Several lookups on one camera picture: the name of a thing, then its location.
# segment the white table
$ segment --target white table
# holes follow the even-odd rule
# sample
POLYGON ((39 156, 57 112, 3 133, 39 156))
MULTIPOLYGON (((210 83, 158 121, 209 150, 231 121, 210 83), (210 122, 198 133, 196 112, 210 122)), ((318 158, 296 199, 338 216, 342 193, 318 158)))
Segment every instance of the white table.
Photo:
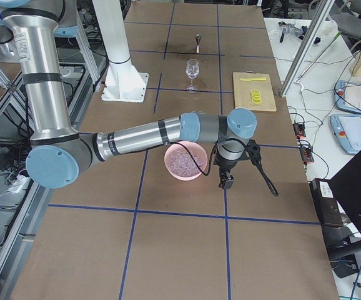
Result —
MULTIPOLYGON (((283 42, 280 43, 280 35, 282 34, 282 31, 278 27, 278 22, 280 21, 295 23, 298 28, 301 26, 309 26, 310 21, 265 18, 265 25, 267 26, 272 51, 277 60, 277 69, 280 80, 283 82, 292 64, 292 60, 297 53, 301 40, 291 34, 286 34, 283 42)), ((311 47, 309 55, 305 59, 313 61, 336 34, 337 25, 332 21, 326 21, 318 34, 321 38, 321 42, 311 47)), ((344 43, 344 40, 341 37, 338 38, 319 59, 320 62, 337 63, 331 65, 314 64, 302 79, 305 91, 301 92, 300 86, 298 84, 293 84, 286 95, 292 122, 294 120, 297 122, 302 121, 300 116, 292 113, 298 113, 304 117, 306 122, 305 132, 307 135, 305 140, 314 144, 314 152, 321 156, 329 165, 329 173, 326 178, 331 178, 353 157, 347 155, 339 146, 329 122, 330 115, 332 114, 348 114, 334 108, 333 88, 337 80, 340 78, 353 83, 361 83, 361 77, 352 77, 351 72, 349 71, 349 66, 354 61, 350 60, 351 57, 352 54, 344 43), (331 91, 323 94, 315 94, 307 89, 315 92, 331 91), (320 121, 310 114, 323 121, 323 125, 320 128, 315 123, 320 123, 320 121)), ((303 64, 298 74, 301 74, 301 72, 310 64, 308 61, 303 64)), ((308 181, 313 180, 313 178, 324 178, 327 173, 325 163, 317 156, 314 156, 314 159, 315 162, 307 166, 306 174, 308 181)), ((352 232, 357 231, 352 224, 349 225, 349 227, 352 232)), ((338 278, 335 274, 334 277, 339 295, 349 297, 356 274, 343 279, 338 278)), ((361 288, 358 287, 355 289, 354 297, 361 299, 361 288)))

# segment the yellow knife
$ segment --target yellow knife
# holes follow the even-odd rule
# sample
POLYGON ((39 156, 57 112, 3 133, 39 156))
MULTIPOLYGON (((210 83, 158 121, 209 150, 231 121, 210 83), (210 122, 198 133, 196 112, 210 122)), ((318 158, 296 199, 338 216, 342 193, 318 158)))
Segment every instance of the yellow knife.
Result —
POLYGON ((265 81, 266 77, 256 77, 256 78, 241 78, 241 81, 265 81))

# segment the wine glass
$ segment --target wine glass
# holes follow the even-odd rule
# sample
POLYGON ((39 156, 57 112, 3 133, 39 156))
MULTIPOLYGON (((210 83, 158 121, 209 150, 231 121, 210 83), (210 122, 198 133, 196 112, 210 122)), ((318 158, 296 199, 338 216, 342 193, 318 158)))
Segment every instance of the wine glass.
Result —
POLYGON ((188 91, 195 91, 195 86, 193 85, 193 79, 197 78, 200 73, 199 61, 196 59, 190 59, 187 61, 186 65, 186 75, 190 78, 190 86, 186 89, 188 91))

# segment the office chair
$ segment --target office chair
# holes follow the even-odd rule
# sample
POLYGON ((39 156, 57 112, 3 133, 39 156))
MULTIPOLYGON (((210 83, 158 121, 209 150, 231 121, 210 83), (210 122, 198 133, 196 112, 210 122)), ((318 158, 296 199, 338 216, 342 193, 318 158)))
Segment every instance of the office chair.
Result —
MULTIPOLYGON (((314 10, 312 5, 317 3, 320 0, 315 0, 309 5, 309 16, 314 15, 314 10)), ((350 0, 347 1, 341 8, 340 13, 334 14, 330 17, 337 23, 338 30, 342 32, 344 36, 347 36, 354 41, 357 41, 350 50, 354 49, 361 43, 361 0, 350 0), (348 12, 342 12, 341 10, 350 2, 350 10, 352 14, 348 12)))

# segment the robotic arm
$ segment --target robotic arm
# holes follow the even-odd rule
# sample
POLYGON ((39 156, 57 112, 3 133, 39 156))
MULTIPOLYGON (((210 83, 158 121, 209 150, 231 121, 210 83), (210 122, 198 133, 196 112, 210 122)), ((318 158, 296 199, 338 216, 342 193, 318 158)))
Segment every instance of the robotic arm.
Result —
POLYGON ((238 160, 254 158, 259 164, 259 147, 249 143, 257 119, 246 109, 235 109, 228 116, 185 113, 109 134, 80 135, 69 120, 54 42, 60 24, 65 24, 62 28, 76 24, 75 0, 0 0, 0 9, 14 34, 35 127, 26 168, 40 185, 61 188, 113 156, 179 140, 217 145, 215 164, 224 189, 232 185, 230 170, 238 160), (250 157, 245 155, 248 143, 250 157))

